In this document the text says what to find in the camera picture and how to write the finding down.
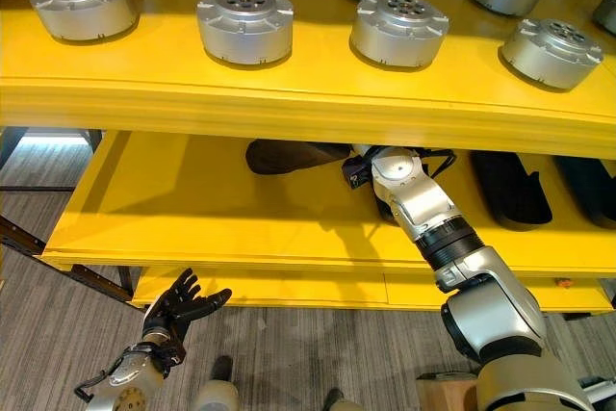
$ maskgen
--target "lower shelf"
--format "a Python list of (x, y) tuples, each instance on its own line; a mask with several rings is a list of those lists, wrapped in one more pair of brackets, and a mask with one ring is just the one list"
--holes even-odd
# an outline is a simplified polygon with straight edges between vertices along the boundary
[[(268, 274), (373, 271), (430, 277), (429, 266), (406, 235), (379, 216), (371, 188), (349, 189), (341, 162), (289, 175), (255, 175), (244, 159), (248, 143), (108, 132), (43, 260), (58, 268), (194, 266), (273, 271)], [(528, 171), (540, 172), (553, 221), (520, 233), (490, 217), (468, 153), (458, 154), (439, 183), (479, 237), (519, 276), (616, 275), (616, 233), (579, 212), (552, 158), (521, 156)]]
[[(144, 306), (167, 289), (183, 267), (144, 268), (132, 303)], [(229, 305), (254, 307), (440, 310), (447, 299), (431, 275), (362, 272), (210, 270), (194, 268), (201, 295), (233, 291)], [(574, 280), (565, 289), (550, 278), (522, 278), (542, 310), (603, 312), (612, 309), (597, 280)]]

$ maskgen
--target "robotic arm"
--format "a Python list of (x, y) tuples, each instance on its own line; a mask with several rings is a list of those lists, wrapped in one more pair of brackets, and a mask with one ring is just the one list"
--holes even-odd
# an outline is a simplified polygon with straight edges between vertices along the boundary
[(372, 180), (444, 293), (441, 315), (457, 349), (483, 365), (480, 411), (592, 411), (578, 382), (545, 349), (546, 326), (533, 295), (497, 251), (484, 245), (411, 149), (354, 145), (345, 161), (352, 188)]
[[(146, 409), (170, 369), (184, 361), (182, 343), (191, 321), (214, 313), (231, 297), (229, 289), (196, 296), (201, 289), (196, 281), (193, 271), (185, 270), (145, 313), (141, 341), (127, 347), (106, 371), (75, 388), (77, 397), (88, 403), (88, 411)], [(98, 395), (84, 390), (100, 382), (105, 383)]]

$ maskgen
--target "black cable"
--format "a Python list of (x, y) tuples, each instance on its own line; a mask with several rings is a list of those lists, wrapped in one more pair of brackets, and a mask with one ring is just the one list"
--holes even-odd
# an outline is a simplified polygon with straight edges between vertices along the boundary
[(420, 158), (441, 158), (446, 157), (445, 161), (441, 163), (434, 173), (430, 175), (430, 178), (436, 178), (437, 175), (442, 173), (447, 168), (451, 167), (453, 163), (457, 160), (457, 155), (451, 149), (429, 149), (429, 148), (410, 148), (414, 149), (417, 154), (420, 155)]
[(125, 356), (125, 352), (122, 352), (122, 354), (119, 355), (115, 359), (114, 363), (106, 371), (101, 370), (97, 376), (93, 377), (92, 379), (84, 380), (81, 384), (78, 384), (77, 387), (73, 389), (73, 392), (75, 393), (75, 395), (79, 397), (80, 399), (82, 399), (83, 401), (85, 401), (86, 403), (90, 403), (91, 400), (94, 398), (94, 395), (88, 394), (83, 389), (89, 389), (90, 387), (93, 387), (94, 385), (105, 380), (105, 378), (109, 377), (116, 370), (119, 364), (122, 362), (122, 360), (124, 359), (124, 356)]

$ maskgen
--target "floor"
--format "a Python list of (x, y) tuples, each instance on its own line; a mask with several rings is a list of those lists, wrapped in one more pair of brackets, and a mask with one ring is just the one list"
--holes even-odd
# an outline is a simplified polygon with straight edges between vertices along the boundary
[[(86, 145), (22, 142), (0, 185), (75, 185)], [(69, 193), (3, 193), (3, 214), (47, 238)], [(83, 410), (72, 388), (139, 339), (141, 313), (4, 251), (0, 293), (0, 410)], [(548, 316), (550, 345), (576, 376), (616, 375), (616, 314)], [(367, 410), (419, 410), (414, 378), (469, 371), (436, 313), (225, 308), (195, 322), (186, 362), (151, 410), (188, 409), (221, 354), (235, 359), (245, 410), (319, 410), (342, 388)]]

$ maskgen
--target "yellow shelving unit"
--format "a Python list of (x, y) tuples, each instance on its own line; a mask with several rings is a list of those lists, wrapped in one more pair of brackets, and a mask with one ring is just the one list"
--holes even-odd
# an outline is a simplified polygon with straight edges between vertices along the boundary
[[(142, 307), (167, 289), (182, 268), (143, 269), (132, 303)], [(260, 307), (372, 308), (439, 310), (447, 299), (431, 275), (319, 273), (196, 269), (202, 295), (233, 290), (229, 305)], [(549, 278), (524, 278), (541, 309), (554, 312), (604, 312), (612, 309), (595, 280), (574, 280), (568, 289)]]
[(291, 0), (293, 54), (261, 68), (205, 54), (197, 0), (136, 0), (136, 30), (89, 45), (51, 39), (28, 0), (0, 1), (0, 125), (616, 159), (616, 40), (590, 21), (601, 0), (540, 0), (532, 13), (573, 22), (604, 50), (603, 64), (569, 92), (538, 89), (505, 69), (498, 49), (518, 19), (470, 0), (428, 0), (451, 29), (434, 63), (416, 72), (353, 54), (353, 0)]
[[(430, 274), (404, 233), (382, 221), (372, 189), (347, 186), (340, 162), (256, 175), (244, 159), (248, 142), (108, 133), (42, 258), (65, 269), (78, 263)], [(581, 215), (550, 157), (522, 159), (528, 171), (540, 172), (552, 207), (552, 222), (537, 230), (509, 231), (490, 218), (465, 152), (439, 183), (518, 274), (613, 277), (613, 230)]]

